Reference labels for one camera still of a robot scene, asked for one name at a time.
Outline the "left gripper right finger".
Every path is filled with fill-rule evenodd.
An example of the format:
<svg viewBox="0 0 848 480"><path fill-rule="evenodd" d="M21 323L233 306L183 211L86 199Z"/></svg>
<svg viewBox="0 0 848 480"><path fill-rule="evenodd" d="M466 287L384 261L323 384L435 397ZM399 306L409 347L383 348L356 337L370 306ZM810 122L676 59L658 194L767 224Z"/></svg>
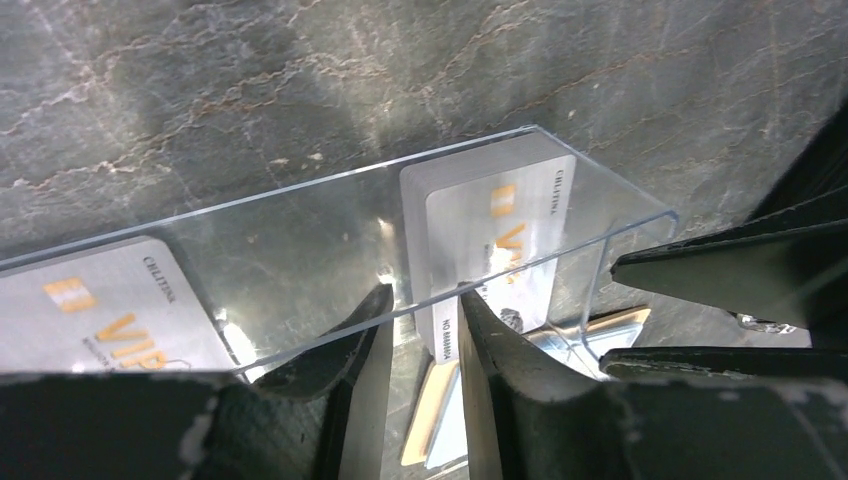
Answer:
<svg viewBox="0 0 848 480"><path fill-rule="evenodd" d="M847 381L606 381L558 362L472 288L460 370L473 479L843 479Z"/></svg>

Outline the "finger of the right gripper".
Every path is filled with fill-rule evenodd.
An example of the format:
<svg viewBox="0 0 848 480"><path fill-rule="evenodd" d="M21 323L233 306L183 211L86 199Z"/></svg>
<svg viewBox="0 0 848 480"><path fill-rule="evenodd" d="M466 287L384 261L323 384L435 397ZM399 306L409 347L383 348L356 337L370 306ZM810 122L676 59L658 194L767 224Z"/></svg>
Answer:
<svg viewBox="0 0 848 480"><path fill-rule="evenodd" d="M847 318L847 108L816 134L748 220L620 256L613 281L813 329Z"/></svg>
<svg viewBox="0 0 848 480"><path fill-rule="evenodd" d="M639 347L612 349L600 370L620 380L705 377L826 378L847 381L847 354L832 350L764 347Z"/></svg>

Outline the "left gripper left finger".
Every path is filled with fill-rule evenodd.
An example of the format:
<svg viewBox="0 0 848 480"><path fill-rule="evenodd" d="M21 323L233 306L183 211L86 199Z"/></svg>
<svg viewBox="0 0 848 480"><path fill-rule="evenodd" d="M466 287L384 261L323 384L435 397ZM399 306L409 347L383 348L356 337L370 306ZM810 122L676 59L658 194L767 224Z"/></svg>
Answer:
<svg viewBox="0 0 848 480"><path fill-rule="evenodd" d="M394 291L376 285L324 344L252 383L224 372L5 374L5 479L341 477L354 394L389 359Z"/></svg>

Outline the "tan leather card holder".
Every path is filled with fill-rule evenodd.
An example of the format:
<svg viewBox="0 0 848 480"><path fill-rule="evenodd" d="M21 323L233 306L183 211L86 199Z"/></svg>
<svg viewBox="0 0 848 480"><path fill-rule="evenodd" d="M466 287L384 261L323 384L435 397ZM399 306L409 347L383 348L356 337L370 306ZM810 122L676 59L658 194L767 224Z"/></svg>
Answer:
<svg viewBox="0 0 848 480"><path fill-rule="evenodd" d="M610 376L600 370L600 357L612 349L631 347L650 312L651 309L643 305L597 317L588 322L580 340L567 341L548 329L535 330L526 338L570 369L589 378L606 381ZM458 363L431 363L414 409L400 465L434 470L466 454Z"/></svg>

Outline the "clear acrylic card stand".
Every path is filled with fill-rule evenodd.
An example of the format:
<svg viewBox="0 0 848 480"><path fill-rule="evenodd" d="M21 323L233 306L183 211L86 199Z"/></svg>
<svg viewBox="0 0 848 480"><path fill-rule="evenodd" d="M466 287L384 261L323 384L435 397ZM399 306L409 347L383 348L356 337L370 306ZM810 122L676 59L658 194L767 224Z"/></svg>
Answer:
<svg viewBox="0 0 848 480"><path fill-rule="evenodd" d="M427 345L415 314L399 175L412 164L502 139L541 133L577 158L564 238L546 322L538 329L582 331L619 241L652 242L676 230L676 213L538 126L440 147L378 165L91 237L30 244L3 254L5 270L139 236L164 241L190 282L235 366L254 382L295 355L324 344L378 284L394 291L375 324L395 338Z"/></svg>

